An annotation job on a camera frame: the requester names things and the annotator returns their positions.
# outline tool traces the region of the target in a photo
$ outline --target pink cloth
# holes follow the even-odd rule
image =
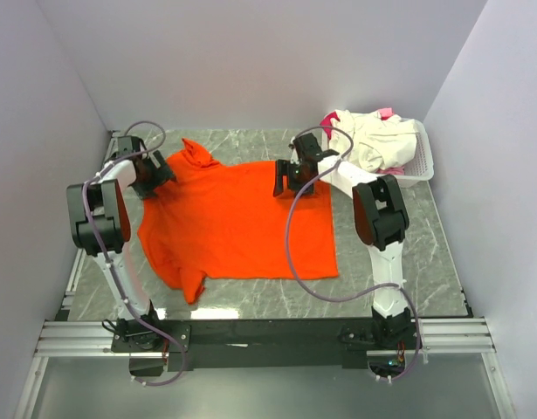
[[[392,115],[394,115],[394,111],[391,107],[384,107],[382,109],[379,109],[379,114],[381,115],[382,120],[387,120]],[[329,113],[327,116],[325,116],[322,121],[320,122],[320,127],[333,127],[332,120],[337,120],[340,122],[340,118],[338,118],[338,114],[336,111]],[[324,132],[327,134],[327,138],[330,141],[330,138],[332,137],[332,129],[330,128],[322,128]],[[403,175],[404,174],[404,166],[400,166],[399,168],[386,168],[384,170],[378,169],[376,173],[386,174],[386,175]]]
[[[337,120],[340,122],[340,118],[338,118],[338,114],[336,111],[329,113],[327,116],[323,118],[323,120],[320,122],[320,127],[333,127],[332,120]],[[322,128],[325,133],[327,133],[328,140],[330,141],[330,137],[332,137],[332,129],[330,128]]]
[[[381,115],[382,120],[387,120],[394,115],[394,112],[391,107],[384,107],[383,109],[379,109],[379,114]]]

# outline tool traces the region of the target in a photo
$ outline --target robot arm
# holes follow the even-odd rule
[[[124,136],[117,139],[118,151],[105,163],[104,168],[113,164],[113,160],[141,151],[141,139]],[[122,198],[122,192],[132,187],[142,198],[155,196],[154,189],[166,181],[174,181],[175,176],[169,165],[164,161],[160,152],[154,152],[159,163],[157,166],[148,155],[136,156],[115,164],[96,183],[90,185],[87,199],[101,238],[107,248],[108,259],[121,280],[125,299],[130,301],[133,313],[140,318],[154,315],[149,296],[144,292],[138,279],[134,264],[128,249],[131,236],[130,221]],[[82,202],[82,184],[71,185],[66,191],[72,239],[77,247],[84,249],[93,257],[103,271],[109,284],[116,307],[116,318],[132,320],[133,314],[127,309],[127,302],[120,295],[119,287],[115,284],[106,255],[101,251],[91,225],[89,224]]]
[[[320,180],[335,186],[352,198],[355,230],[368,247],[375,285],[397,284],[403,287],[402,249],[405,231],[410,225],[402,194],[392,175],[375,175],[340,160],[334,150],[323,151],[312,134],[294,138],[291,161],[276,162],[274,196],[287,187],[299,191],[319,174]],[[313,185],[306,189],[314,192]],[[380,341],[399,341],[410,332],[410,309],[401,291],[379,288],[373,301],[374,335]]]

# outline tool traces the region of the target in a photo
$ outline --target gray floor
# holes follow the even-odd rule
[[[159,388],[127,360],[49,360],[33,418],[500,418],[480,355],[435,355],[392,386],[340,367],[201,369]]]
[[[298,130],[192,130],[171,131],[162,146],[164,156],[182,148],[181,138],[203,144],[226,165],[245,161],[288,159],[287,145]],[[147,144],[158,141],[151,132],[137,133]],[[410,216],[403,253],[406,289],[423,316],[464,316],[464,296],[451,260],[435,203],[427,182],[403,189]],[[339,278],[309,281],[319,293],[346,296],[372,283],[367,249],[355,233],[352,203],[341,192],[333,195],[334,234]],[[317,300],[292,280],[207,279],[206,291],[197,304],[189,306],[182,292],[170,290],[156,277],[142,252],[135,234],[142,217],[141,202],[132,190],[125,193],[127,210],[133,225],[130,244],[134,265],[145,291],[168,319],[269,319],[300,317],[351,317],[370,315],[370,297],[332,304]],[[69,320],[101,320],[114,317],[113,295],[97,265],[85,258],[77,277],[78,285]]]

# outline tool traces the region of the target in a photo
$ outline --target cable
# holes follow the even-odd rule
[[[122,157],[120,157],[120,158],[108,163],[100,172],[98,172],[96,174],[95,177],[93,177],[89,181],[84,182],[84,184],[82,186],[82,202],[84,204],[84,211],[86,213],[87,221],[89,222],[90,226],[92,227],[93,234],[95,235],[95,239],[96,239],[101,251],[103,252],[103,256],[105,257],[105,260],[107,262],[107,266],[109,268],[109,271],[111,272],[111,276],[113,277],[113,281],[115,283],[115,286],[119,290],[120,299],[122,299],[125,302],[125,305],[127,307],[128,312],[134,317],[134,319],[138,323],[140,323],[141,325],[146,327],[148,330],[150,330],[150,331],[152,331],[152,332],[154,332],[156,334],[159,334],[164,339],[167,339],[169,342],[173,343],[176,347],[178,347],[179,350],[181,351],[181,358],[182,358],[181,368],[179,369],[179,371],[173,377],[169,378],[168,380],[159,381],[159,382],[149,382],[149,381],[144,381],[142,378],[139,378],[139,377],[135,378],[136,381],[138,381],[140,384],[142,384],[144,386],[160,387],[160,386],[164,386],[166,384],[170,384],[173,381],[177,380],[182,375],[183,371],[186,370],[186,368],[187,368],[187,354],[185,353],[185,348],[182,346],[182,344],[180,342],[175,340],[173,337],[169,336],[167,333],[163,332],[163,330],[160,330],[157,327],[154,327],[154,326],[150,325],[149,323],[147,323],[146,321],[142,320],[140,318],[140,316],[138,315],[138,313],[136,312],[136,310],[132,307],[130,301],[127,298],[127,294],[125,293],[125,290],[122,288],[122,284],[120,283],[120,278],[119,278],[119,275],[118,275],[118,273],[117,273],[117,271],[116,271],[116,269],[114,267],[113,260],[109,257],[107,247],[105,246],[105,243],[103,242],[103,238],[101,237],[101,234],[100,234],[100,232],[99,232],[99,230],[97,228],[97,225],[95,224],[95,220],[93,220],[92,211],[90,210],[90,204],[89,204],[88,199],[87,199],[87,189],[88,189],[88,187],[92,183],[95,183],[95,182],[99,181],[116,164],[120,163],[121,161],[125,161],[126,159],[136,157],[138,155],[144,155],[146,153],[152,153],[152,152],[156,151],[159,147],[161,147],[163,142],[165,142],[165,139],[167,138],[167,133],[165,132],[165,129],[163,129],[163,127],[160,126],[159,124],[156,124],[155,122],[152,122],[151,120],[140,120],[138,122],[135,122],[134,124],[132,124],[130,127],[127,128],[127,130],[125,131],[124,135],[127,135],[130,132],[130,130],[132,130],[134,127],[137,127],[137,126],[142,125],[142,124],[149,124],[149,125],[153,125],[154,127],[159,128],[159,130],[162,132],[162,139],[160,140],[159,144],[157,144],[155,147],[153,147],[151,149],[148,149],[148,150],[144,149],[142,151],[131,153],[129,155],[123,155]]]
[[[322,178],[323,176],[328,175],[333,170],[338,169],[338,166],[341,165],[343,159],[348,157],[348,155],[351,153],[352,149],[354,148],[354,139],[348,133],[342,131],[341,129],[339,129],[337,127],[332,127],[330,125],[328,125],[328,126],[325,125],[325,126],[310,127],[310,128],[304,129],[299,134],[295,135],[295,138],[300,137],[301,135],[309,133],[311,131],[314,131],[315,129],[321,129],[321,128],[332,129],[334,131],[337,131],[337,132],[345,135],[349,140],[349,147],[340,156],[340,159],[338,159],[338,161],[336,161],[336,163],[331,168],[323,171],[322,173],[319,173],[313,179],[311,179],[309,182],[307,182],[305,185],[303,185],[303,187],[299,190],[299,192],[297,193],[297,195],[293,199],[292,206],[289,209],[289,213],[287,215],[287,221],[286,221],[286,257],[287,257],[287,264],[289,265],[289,268],[292,271],[293,278],[295,279],[295,281],[297,281],[299,286],[301,288],[303,288],[303,290],[305,290],[307,293],[311,294],[313,297],[315,297],[317,299],[321,299],[323,301],[328,301],[330,303],[344,303],[344,302],[347,302],[347,301],[351,301],[353,299],[358,299],[359,297],[367,295],[370,292],[376,291],[376,290],[378,290],[380,288],[389,288],[389,287],[397,288],[403,294],[404,298],[408,302],[408,305],[410,306],[410,310],[414,314],[414,321],[416,322],[416,352],[414,353],[414,358],[410,361],[410,364],[408,364],[408,366],[404,369],[404,371],[401,374],[397,375],[396,377],[392,378],[392,380],[397,380],[397,379],[403,377],[405,374],[407,374],[414,367],[414,365],[416,364],[417,356],[419,354],[419,347],[420,347],[421,341],[422,341],[422,335],[421,335],[420,330],[419,330],[419,317],[417,316],[416,306],[414,305],[414,303],[411,300],[411,298],[408,295],[408,293],[398,284],[394,284],[392,282],[385,282],[385,283],[382,283],[382,284],[379,284],[379,285],[371,286],[366,290],[357,292],[356,294],[350,295],[350,296],[347,296],[347,297],[336,297],[336,298],[327,297],[327,296],[324,296],[324,295],[320,295],[316,291],[313,291],[311,288],[309,288],[305,284],[303,279],[301,279],[299,277],[299,274],[297,273],[297,271],[295,270],[295,266],[293,265],[292,253],[291,253],[290,244],[289,244],[289,232],[290,232],[290,227],[292,225],[293,212],[295,211],[295,207],[297,207],[297,203],[299,202],[299,199],[305,193],[305,191],[308,190],[309,187],[311,185],[313,185],[315,182],[317,182],[320,178]]]

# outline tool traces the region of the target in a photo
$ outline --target t-shirt sleeve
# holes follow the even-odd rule
[[[204,291],[204,271],[177,266],[169,251],[169,235],[166,234],[163,208],[159,198],[144,201],[144,217],[138,229],[142,249],[149,264],[170,288],[182,289],[184,299],[194,304]]]

